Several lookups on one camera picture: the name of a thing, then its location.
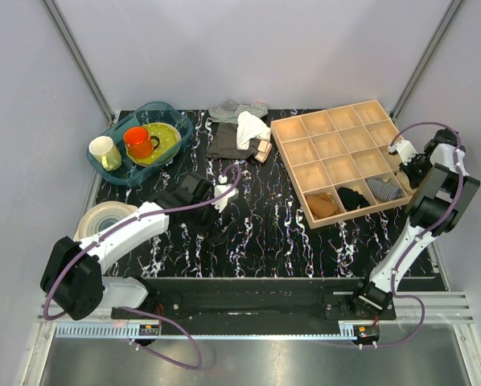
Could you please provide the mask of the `beige navy-trimmed underwear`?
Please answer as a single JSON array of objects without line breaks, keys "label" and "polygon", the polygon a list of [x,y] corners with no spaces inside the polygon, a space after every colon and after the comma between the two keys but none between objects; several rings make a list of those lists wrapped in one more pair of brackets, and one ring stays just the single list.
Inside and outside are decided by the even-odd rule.
[{"label": "beige navy-trimmed underwear", "polygon": [[407,193],[413,194],[416,191],[415,188],[412,188],[409,177],[402,170],[399,170],[396,173],[396,178],[399,184],[403,187],[404,191],[406,191]]}]

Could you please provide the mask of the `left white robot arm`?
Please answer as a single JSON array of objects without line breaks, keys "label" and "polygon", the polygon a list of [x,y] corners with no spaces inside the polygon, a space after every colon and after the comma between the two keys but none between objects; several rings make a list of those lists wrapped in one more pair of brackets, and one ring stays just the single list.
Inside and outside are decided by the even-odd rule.
[{"label": "left white robot arm", "polygon": [[232,184],[213,185],[190,173],[174,187],[154,193],[115,224],[81,240],[59,239],[40,280],[46,302],[55,302],[74,320],[100,308],[122,307],[139,318],[149,318],[156,311],[156,290],[140,277],[106,277],[106,271],[170,226],[184,224],[217,243],[224,235],[217,220],[237,196]]}]

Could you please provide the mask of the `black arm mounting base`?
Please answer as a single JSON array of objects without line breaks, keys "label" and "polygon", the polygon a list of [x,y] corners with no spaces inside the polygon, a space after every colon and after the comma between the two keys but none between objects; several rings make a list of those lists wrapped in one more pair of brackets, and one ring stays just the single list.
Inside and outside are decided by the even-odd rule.
[{"label": "black arm mounting base", "polygon": [[356,308],[355,278],[156,278],[145,280],[140,310],[181,324],[192,335],[326,335],[340,321],[392,321],[383,310]]}]

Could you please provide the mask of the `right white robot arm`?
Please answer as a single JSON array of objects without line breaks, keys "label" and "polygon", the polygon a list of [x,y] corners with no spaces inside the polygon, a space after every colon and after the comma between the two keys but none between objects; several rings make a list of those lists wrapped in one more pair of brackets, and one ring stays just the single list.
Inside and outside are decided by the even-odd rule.
[{"label": "right white robot arm", "polygon": [[392,305],[410,266],[436,238],[454,228],[480,187],[463,164],[466,151],[459,133],[440,122],[424,124],[440,130],[421,153],[400,134],[388,145],[388,153],[400,158],[400,170],[417,190],[405,209],[407,219],[397,242],[348,299],[356,318],[374,318]]}]

